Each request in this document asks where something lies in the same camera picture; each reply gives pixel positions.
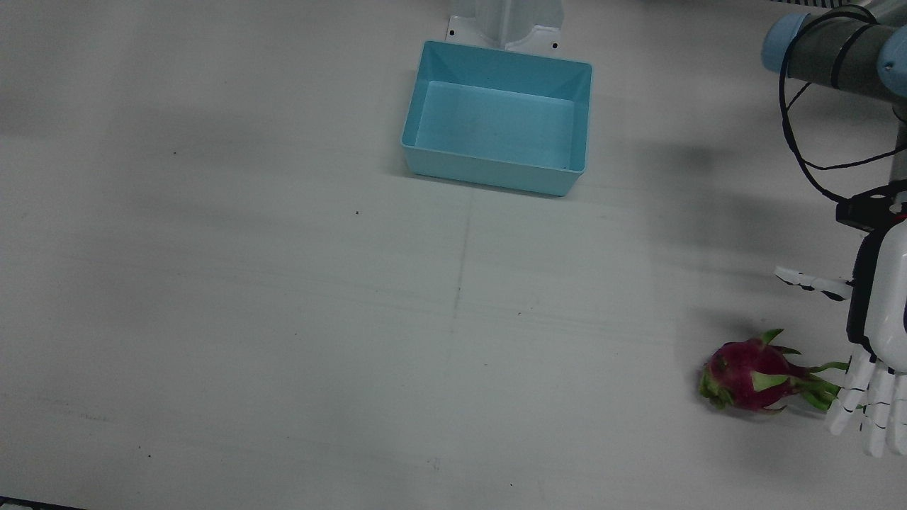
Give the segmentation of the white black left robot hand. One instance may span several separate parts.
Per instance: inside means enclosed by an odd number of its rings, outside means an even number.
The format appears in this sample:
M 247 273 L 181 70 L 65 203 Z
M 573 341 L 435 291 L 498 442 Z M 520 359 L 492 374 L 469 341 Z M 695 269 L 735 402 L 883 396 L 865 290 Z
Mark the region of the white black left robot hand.
M 853 350 L 841 390 L 826 411 L 826 428 L 839 435 L 855 421 L 865 455 L 905 455 L 904 217 L 865 236 L 849 281 L 827 280 L 782 266 L 774 274 L 789 286 L 850 303 L 846 332 Z

